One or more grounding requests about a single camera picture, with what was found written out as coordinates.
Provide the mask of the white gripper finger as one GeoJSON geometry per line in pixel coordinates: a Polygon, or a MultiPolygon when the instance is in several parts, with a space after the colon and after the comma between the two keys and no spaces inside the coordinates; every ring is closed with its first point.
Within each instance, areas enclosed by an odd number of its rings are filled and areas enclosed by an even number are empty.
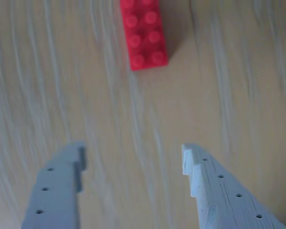
{"type": "Polygon", "coordinates": [[[183,174],[196,198],[201,229],[284,229],[281,223],[210,153],[182,146],[183,174]]]}
{"type": "Polygon", "coordinates": [[[79,229],[77,196],[86,168],[84,142],[74,142],[55,154],[36,176],[21,228],[79,229]]]}

